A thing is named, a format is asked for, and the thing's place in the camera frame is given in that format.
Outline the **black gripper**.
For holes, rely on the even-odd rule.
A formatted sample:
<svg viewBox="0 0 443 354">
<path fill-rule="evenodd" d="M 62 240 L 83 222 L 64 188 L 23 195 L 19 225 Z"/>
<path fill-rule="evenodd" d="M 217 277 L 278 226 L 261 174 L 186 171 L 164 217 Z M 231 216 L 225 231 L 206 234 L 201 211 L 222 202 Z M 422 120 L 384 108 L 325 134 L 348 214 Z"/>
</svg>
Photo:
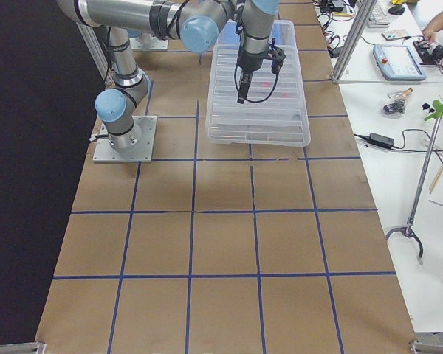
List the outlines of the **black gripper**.
<svg viewBox="0 0 443 354">
<path fill-rule="evenodd" d="M 244 103 L 251 86 L 253 72 L 259 70 L 263 63 L 261 54 L 251 54 L 246 50 L 238 51 L 237 66 L 241 69 L 241 76 L 237 88 L 237 103 Z"/>
</svg>

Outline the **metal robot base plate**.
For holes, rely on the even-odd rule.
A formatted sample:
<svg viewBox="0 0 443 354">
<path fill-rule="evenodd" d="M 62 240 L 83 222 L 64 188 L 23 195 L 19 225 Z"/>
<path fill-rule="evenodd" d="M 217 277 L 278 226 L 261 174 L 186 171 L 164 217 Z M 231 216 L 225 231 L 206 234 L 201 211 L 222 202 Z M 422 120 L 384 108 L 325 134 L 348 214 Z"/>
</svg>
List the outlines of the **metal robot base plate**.
<svg viewBox="0 0 443 354">
<path fill-rule="evenodd" d="M 149 163 L 154 151 L 158 116 L 133 116 L 134 126 L 125 135 L 111 135 L 102 123 L 93 155 L 94 163 Z"/>
</svg>

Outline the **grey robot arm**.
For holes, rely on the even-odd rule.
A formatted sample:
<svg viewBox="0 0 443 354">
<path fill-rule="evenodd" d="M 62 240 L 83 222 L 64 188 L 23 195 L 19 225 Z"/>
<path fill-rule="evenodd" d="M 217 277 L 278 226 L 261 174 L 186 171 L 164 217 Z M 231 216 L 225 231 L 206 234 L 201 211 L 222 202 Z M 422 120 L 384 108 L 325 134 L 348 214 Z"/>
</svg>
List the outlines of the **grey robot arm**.
<svg viewBox="0 0 443 354">
<path fill-rule="evenodd" d="M 61 11 L 73 21 L 88 27 L 107 28 L 104 48 L 113 81 L 129 89 L 142 84 L 143 71 L 132 56 L 129 30 L 139 30 L 160 40 L 180 40 L 191 52 L 203 53 L 217 41 L 230 20 L 236 22 L 240 37 L 234 75 L 238 103 L 248 100 L 253 72 L 264 61 L 278 75 L 284 63 L 284 52 L 271 37 L 278 11 L 277 1 L 59 1 Z"/>
<path fill-rule="evenodd" d="M 132 114 L 149 91 L 149 79 L 134 59 L 126 29 L 109 27 L 105 49 L 114 87 L 98 94 L 95 108 L 108 132 L 109 144 L 115 150 L 127 150 L 142 136 Z"/>
</svg>

